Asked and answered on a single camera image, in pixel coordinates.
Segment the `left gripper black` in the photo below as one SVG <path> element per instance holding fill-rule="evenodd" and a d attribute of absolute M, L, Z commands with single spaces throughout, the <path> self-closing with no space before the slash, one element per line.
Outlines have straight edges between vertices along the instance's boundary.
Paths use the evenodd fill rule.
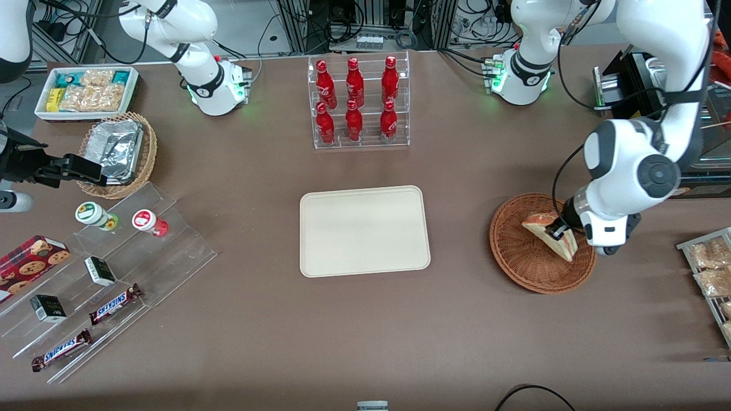
<path fill-rule="evenodd" d="M 580 215 L 575 208 L 575 197 L 564 202 L 559 213 L 559 222 L 547 226 L 547 234 L 553 240 L 561 240 L 565 232 L 584 232 Z"/>

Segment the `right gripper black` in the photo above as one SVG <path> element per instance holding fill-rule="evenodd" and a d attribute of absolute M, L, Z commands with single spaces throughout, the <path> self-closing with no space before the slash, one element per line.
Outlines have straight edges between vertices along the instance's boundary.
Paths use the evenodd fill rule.
<path fill-rule="evenodd" d="M 15 130 L 2 130 L 1 177 L 8 182 L 41 184 L 58 189 L 62 180 L 106 186 L 101 164 L 75 154 L 63 156 L 63 166 L 48 166 L 48 145 Z"/>

